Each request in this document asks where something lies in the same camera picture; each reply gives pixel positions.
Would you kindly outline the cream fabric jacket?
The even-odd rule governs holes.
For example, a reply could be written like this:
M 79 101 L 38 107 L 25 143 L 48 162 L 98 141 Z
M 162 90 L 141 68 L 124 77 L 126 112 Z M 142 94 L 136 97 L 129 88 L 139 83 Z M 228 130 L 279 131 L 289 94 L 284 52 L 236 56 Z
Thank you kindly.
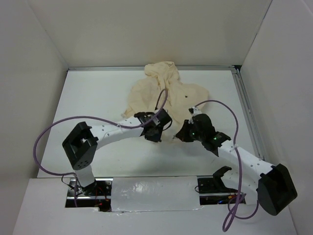
M 168 92 L 164 109 L 173 120 L 172 126 L 163 132 L 161 139 L 169 142 L 182 128 L 183 122 L 191 117 L 188 109 L 207 100 L 209 91 L 197 84 L 182 83 L 174 62 L 164 61 L 147 64 L 144 68 L 146 78 L 138 80 L 128 95 L 128 107 L 122 117 L 129 118 L 138 112 L 154 111 L 160 107 Z

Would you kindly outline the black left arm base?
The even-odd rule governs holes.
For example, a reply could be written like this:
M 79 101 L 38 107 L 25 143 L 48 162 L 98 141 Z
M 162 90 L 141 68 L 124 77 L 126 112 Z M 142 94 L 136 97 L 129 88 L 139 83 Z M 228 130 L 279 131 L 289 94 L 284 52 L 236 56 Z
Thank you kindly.
M 68 183 L 63 178 L 61 181 L 67 186 L 67 199 L 109 200 L 111 198 L 113 178 L 95 178 L 95 182 L 87 187 L 80 186 L 75 178 L 70 178 Z

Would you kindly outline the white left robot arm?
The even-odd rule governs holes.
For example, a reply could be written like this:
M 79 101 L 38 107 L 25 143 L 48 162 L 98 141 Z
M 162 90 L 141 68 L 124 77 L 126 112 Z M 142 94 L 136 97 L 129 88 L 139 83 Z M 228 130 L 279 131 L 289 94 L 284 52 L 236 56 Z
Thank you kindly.
M 172 124 L 164 110 L 139 112 L 117 124 L 89 126 L 78 123 L 62 143 L 66 156 L 74 170 L 79 190 L 87 196 L 94 196 L 99 185 L 92 173 L 91 163 L 95 152 L 101 147 L 128 138 L 143 136 L 146 140 L 160 142 L 163 129 Z

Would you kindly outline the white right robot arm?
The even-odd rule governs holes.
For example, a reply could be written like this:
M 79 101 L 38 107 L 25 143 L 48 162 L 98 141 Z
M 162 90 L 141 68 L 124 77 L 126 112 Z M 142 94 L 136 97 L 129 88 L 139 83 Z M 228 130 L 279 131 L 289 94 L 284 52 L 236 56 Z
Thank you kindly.
M 238 165 L 240 154 L 242 172 L 251 178 L 250 186 L 256 191 L 260 206 L 270 215 L 279 214 L 298 194 L 291 175 L 282 164 L 272 165 L 241 147 L 235 147 L 231 138 L 215 130 L 210 117 L 198 108 L 190 108 L 191 118 L 185 120 L 176 138 L 182 142 L 199 141 L 215 156 Z

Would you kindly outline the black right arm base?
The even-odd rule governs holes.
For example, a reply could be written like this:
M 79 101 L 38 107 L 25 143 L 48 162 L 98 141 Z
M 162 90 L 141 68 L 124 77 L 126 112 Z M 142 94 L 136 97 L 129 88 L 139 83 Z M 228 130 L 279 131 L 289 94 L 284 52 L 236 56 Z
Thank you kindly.
M 217 193 L 236 193 L 237 190 L 227 188 L 221 178 L 214 178 L 213 176 L 197 177 L 198 184 L 195 186 L 195 191 L 199 194 L 217 194 Z

